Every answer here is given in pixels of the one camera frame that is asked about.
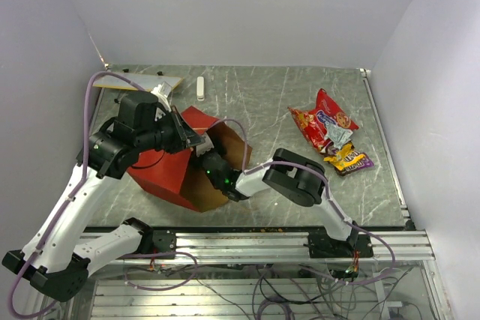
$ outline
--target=yellow snack wrapper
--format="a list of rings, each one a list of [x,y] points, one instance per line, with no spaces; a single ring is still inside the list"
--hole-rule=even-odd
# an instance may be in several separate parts
[[[364,153],[358,154],[351,142],[345,144],[341,150],[337,151],[334,156],[324,157],[323,160],[332,164],[339,171],[344,170],[346,167],[357,164],[360,160],[365,158]]]

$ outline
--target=red cardboard box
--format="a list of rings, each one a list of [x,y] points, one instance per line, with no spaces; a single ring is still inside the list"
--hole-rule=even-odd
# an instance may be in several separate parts
[[[193,106],[181,115],[198,134],[203,134],[218,120]],[[226,154],[223,158],[231,166],[240,169],[245,144],[237,133],[225,123],[219,123],[208,130],[208,135],[220,141],[225,147]],[[252,148],[249,146],[247,163],[251,152]],[[148,166],[161,158],[158,164],[147,169],[130,167],[127,172],[147,193],[184,208],[204,212],[224,205],[228,202],[228,198],[221,191],[213,188],[203,170],[189,165],[191,154],[191,149],[177,154],[146,151],[141,153],[135,166]]]

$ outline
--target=glass panel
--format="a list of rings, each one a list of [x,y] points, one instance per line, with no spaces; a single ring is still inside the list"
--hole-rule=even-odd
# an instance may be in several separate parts
[[[376,276],[388,266],[361,264],[355,281]],[[328,273],[344,271],[346,265],[312,268]],[[125,285],[126,270],[139,289]],[[423,262],[402,262],[382,281],[364,286],[342,286],[299,265],[200,265],[196,279],[184,286],[166,292],[142,290],[173,286],[193,271],[190,265],[155,271],[110,265],[64,304],[62,319],[254,320],[261,307],[263,320],[440,320]],[[294,317],[285,317],[285,312]]]

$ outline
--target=white object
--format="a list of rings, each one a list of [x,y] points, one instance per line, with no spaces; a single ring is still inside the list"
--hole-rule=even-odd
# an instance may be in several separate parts
[[[268,159],[266,163],[270,163],[271,161],[273,161],[273,159]],[[270,186],[262,180],[269,169],[270,166],[266,166],[264,169],[254,172],[253,174],[246,175],[241,173],[235,184],[235,189],[248,197],[253,196],[259,191],[271,189]]]
[[[87,270],[88,275],[91,276],[111,261],[136,251],[141,240],[142,235],[138,229],[123,224],[88,243],[76,245],[73,252],[84,259],[90,259]]]
[[[135,73],[122,73],[120,71],[113,71],[112,73],[118,74],[135,82],[140,85],[146,91],[151,91],[158,84],[163,84],[164,82],[170,85],[171,89],[174,89],[178,84],[180,84],[183,78],[178,76],[158,76],[158,75],[145,75],[145,74],[135,74]],[[94,82],[93,86],[98,88],[112,88],[112,89],[123,89],[123,90],[134,90],[135,88],[126,82],[123,82],[120,79],[117,79],[113,76],[104,76]]]
[[[205,100],[205,79],[203,76],[199,76],[196,78],[196,99],[198,101],[204,101]]]
[[[38,269],[40,266],[44,266],[48,269],[49,273],[55,273],[56,271],[66,269],[70,264],[75,244],[85,227],[89,224],[92,215],[98,209],[102,194],[118,182],[118,180],[109,177],[99,179],[96,177],[96,174],[97,172],[95,170],[88,168],[87,181],[76,193],[75,200],[67,206],[60,219],[58,219],[58,222],[46,240],[43,251],[32,263],[35,268]],[[35,251],[35,246],[40,240],[41,235],[45,232],[57,210],[67,199],[72,189],[78,184],[81,177],[82,167],[75,166],[67,187],[47,217],[45,223],[30,242],[23,247],[22,251],[25,253],[24,259],[28,259]]]
[[[163,106],[165,106],[165,109],[169,112],[172,111],[172,108],[170,107],[170,104],[168,102],[168,94],[170,94],[171,91],[172,87],[166,82],[158,84],[153,88],[152,91],[150,91],[158,98],[158,102],[162,103]],[[157,113],[155,114],[155,120],[160,119],[162,116],[164,116],[164,112],[162,112],[160,109],[157,109]]]
[[[320,209],[318,211],[319,220],[325,226],[327,235],[330,238],[345,241],[350,236],[352,228],[345,222],[351,223],[352,218],[344,213],[332,193],[330,193],[330,200],[327,200],[325,191],[323,191],[322,202],[319,205],[314,205],[314,208]]]

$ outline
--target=white wall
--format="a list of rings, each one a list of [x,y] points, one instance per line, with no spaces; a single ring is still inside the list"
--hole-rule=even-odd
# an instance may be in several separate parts
[[[477,319],[480,0],[413,0],[372,77],[407,204],[457,319]]]
[[[411,0],[73,0],[106,62],[371,69]]]
[[[30,240],[62,193],[81,148],[86,83],[102,64],[70,0],[0,0],[0,9],[3,258]],[[2,319],[13,278],[0,268]]]

